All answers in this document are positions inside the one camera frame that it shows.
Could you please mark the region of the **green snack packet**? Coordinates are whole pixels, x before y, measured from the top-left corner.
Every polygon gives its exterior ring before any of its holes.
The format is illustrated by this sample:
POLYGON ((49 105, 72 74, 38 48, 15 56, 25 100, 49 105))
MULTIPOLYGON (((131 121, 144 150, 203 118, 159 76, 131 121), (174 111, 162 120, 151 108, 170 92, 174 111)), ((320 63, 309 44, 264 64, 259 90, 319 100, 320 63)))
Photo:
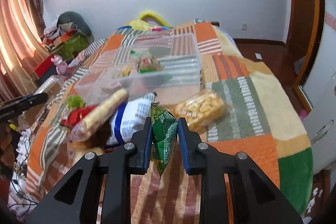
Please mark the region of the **green snack packet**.
POLYGON ((151 104, 150 118, 153 130, 152 158, 162 176, 175 150, 178 122, 159 103, 151 104))

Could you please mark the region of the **yellow puffed snack bag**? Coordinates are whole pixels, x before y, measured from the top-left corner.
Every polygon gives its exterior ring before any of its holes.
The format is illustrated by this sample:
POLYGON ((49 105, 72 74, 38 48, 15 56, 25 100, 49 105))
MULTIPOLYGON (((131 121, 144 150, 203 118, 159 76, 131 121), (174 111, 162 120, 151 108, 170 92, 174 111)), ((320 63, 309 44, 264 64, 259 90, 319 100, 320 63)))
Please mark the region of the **yellow puffed snack bag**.
POLYGON ((191 98, 179 102, 171 110, 175 118, 185 118, 191 131, 202 133, 225 116, 228 105, 212 89, 203 89, 191 98))

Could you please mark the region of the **long cracker roll pack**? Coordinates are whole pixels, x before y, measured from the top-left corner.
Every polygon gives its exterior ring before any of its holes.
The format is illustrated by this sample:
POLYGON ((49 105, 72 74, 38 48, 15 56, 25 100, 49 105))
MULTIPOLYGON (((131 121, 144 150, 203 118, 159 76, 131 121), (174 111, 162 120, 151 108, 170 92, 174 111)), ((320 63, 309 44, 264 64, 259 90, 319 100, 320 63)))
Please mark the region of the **long cracker roll pack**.
POLYGON ((88 140, 128 98, 129 93, 124 88, 114 92, 74 126, 68 137, 69 142, 88 140))

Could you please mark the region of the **white blue snack bag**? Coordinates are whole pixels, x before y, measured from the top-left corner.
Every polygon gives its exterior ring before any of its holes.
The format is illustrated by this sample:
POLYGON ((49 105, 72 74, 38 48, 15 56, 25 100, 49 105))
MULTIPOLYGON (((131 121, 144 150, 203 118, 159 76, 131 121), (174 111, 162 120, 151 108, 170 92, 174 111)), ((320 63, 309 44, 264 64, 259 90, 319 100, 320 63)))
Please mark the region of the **white blue snack bag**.
POLYGON ((109 120, 110 137, 107 147, 116 147, 131 140, 132 135, 143 129, 150 116, 151 104, 155 101, 154 92, 123 103, 109 120))

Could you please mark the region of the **red snack packet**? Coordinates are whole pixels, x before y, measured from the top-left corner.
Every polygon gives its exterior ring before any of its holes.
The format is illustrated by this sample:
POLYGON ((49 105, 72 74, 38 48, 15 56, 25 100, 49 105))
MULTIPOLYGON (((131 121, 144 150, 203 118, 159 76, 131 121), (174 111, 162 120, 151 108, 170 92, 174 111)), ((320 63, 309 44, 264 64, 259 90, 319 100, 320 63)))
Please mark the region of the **red snack packet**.
POLYGON ((63 118, 60 125, 67 128, 73 128, 77 125, 85 116, 87 116, 96 105, 86 106, 79 109, 72 110, 67 118, 63 118))

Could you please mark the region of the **clear plastic storage box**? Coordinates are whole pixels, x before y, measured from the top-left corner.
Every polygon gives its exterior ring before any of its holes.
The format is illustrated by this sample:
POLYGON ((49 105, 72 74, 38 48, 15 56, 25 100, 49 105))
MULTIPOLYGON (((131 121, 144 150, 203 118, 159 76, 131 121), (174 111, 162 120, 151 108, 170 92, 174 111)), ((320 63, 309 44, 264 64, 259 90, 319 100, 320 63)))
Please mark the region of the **clear plastic storage box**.
POLYGON ((154 92, 163 105, 174 105, 201 90, 201 56, 194 34, 126 36, 111 39, 88 72, 74 85, 88 104, 124 88, 131 98, 154 92))

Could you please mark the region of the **brown snack bag green clip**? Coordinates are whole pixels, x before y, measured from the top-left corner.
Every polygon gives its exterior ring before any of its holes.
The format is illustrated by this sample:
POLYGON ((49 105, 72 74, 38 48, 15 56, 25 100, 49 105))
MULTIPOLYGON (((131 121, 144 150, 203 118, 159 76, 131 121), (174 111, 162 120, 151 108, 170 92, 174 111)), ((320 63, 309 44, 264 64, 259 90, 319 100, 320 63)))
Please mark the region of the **brown snack bag green clip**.
POLYGON ((163 71, 163 67, 160 65, 159 61, 157 61, 148 50, 131 50, 130 56, 138 73, 143 74, 163 71))

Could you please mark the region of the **red box on nightstand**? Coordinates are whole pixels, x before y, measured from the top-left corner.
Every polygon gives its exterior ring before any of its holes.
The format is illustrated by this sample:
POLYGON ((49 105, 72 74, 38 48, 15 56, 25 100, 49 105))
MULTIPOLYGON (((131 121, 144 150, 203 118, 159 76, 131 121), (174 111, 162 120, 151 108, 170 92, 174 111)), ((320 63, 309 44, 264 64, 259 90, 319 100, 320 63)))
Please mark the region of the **red box on nightstand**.
POLYGON ((31 73, 32 78, 40 79, 52 66, 54 66, 54 55, 49 55, 31 73))

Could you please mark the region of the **orange striped curtain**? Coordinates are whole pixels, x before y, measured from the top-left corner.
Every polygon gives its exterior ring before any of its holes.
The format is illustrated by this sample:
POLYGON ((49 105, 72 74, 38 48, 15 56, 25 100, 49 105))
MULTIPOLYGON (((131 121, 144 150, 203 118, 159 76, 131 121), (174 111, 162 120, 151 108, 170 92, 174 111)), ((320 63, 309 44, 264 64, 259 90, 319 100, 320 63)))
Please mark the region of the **orange striped curtain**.
POLYGON ((43 0, 1 0, 1 101, 33 93, 31 77, 49 55, 41 41, 43 0))

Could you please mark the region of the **pink plush toy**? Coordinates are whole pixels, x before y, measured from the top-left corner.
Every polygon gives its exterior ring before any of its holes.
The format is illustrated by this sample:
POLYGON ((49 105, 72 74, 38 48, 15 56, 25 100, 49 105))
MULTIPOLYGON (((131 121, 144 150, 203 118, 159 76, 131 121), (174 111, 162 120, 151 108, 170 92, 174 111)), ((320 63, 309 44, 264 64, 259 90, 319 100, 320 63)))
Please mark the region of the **pink plush toy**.
POLYGON ((56 67, 56 72, 58 75, 65 75, 68 64, 62 59, 61 56, 55 55, 54 57, 51 58, 51 61, 56 67))

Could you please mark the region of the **clutter pile with green bag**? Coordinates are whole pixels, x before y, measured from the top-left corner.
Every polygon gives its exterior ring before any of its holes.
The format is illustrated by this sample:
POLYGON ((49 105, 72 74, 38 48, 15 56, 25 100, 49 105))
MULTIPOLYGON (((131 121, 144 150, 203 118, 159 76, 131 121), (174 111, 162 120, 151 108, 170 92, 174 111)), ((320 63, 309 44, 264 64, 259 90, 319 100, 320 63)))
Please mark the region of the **clutter pile with green bag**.
POLYGON ((52 56, 59 55, 69 61, 93 43, 94 38, 84 18, 77 12, 67 11, 45 28, 41 41, 52 56))

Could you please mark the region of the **brown wooden door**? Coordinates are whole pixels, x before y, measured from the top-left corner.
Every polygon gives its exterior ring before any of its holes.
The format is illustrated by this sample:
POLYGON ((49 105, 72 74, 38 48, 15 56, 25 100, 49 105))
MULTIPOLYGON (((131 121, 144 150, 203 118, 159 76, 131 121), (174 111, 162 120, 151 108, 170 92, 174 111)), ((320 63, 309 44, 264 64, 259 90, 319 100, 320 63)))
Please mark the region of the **brown wooden door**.
POLYGON ((303 60, 294 82, 304 85, 317 57, 325 20, 325 0, 291 0, 291 15, 286 41, 294 62, 303 60))

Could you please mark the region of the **wall power socket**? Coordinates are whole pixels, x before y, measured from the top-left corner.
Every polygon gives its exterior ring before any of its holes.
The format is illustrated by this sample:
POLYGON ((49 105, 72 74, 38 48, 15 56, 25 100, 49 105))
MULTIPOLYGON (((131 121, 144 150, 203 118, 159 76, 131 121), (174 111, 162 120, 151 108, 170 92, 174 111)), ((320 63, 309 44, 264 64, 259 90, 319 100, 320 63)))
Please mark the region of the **wall power socket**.
POLYGON ((243 31, 246 31, 246 30, 247 30, 247 24, 242 24, 241 29, 242 29, 243 31))

